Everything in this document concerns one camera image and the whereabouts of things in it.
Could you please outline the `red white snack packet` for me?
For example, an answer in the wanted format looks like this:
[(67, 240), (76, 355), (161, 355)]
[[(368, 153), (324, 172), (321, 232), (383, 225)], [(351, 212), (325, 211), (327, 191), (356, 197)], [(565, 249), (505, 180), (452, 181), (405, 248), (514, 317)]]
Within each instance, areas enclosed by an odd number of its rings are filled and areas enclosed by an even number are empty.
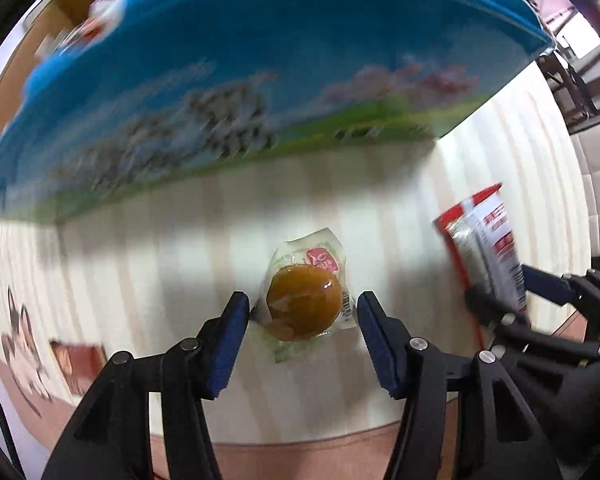
[[(443, 237), (464, 300), (466, 290), (480, 287), (528, 315), (524, 276), (501, 187), (497, 183), (468, 196), (439, 214), (434, 227)], [(471, 315), (478, 345), (484, 348), (486, 327)]]

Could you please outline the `braised egg clear packet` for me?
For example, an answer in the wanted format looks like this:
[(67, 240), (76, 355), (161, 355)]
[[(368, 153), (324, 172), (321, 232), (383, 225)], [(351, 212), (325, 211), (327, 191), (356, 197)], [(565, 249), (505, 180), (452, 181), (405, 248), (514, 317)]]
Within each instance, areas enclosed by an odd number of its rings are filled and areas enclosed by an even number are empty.
[(283, 363), (355, 327), (354, 310), (346, 252), (324, 228), (276, 248), (250, 318), (273, 361)]

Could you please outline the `brown red snack packet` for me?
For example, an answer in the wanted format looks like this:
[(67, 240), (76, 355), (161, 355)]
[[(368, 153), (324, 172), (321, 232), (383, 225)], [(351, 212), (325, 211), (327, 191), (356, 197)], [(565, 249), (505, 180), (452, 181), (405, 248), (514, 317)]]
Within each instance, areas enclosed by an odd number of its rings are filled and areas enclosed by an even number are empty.
[(66, 344), (51, 340), (50, 348), (73, 396), (84, 396), (106, 365), (101, 344)]

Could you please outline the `blue milk cardboard box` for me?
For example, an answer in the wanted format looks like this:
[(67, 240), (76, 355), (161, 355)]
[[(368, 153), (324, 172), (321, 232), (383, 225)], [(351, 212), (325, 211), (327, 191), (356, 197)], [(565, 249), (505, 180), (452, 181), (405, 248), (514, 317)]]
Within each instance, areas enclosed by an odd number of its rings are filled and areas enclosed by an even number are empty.
[(445, 136), (554, 37), (527, 0), (97, 0), (0, 135), (0, 218), (366, 139)]

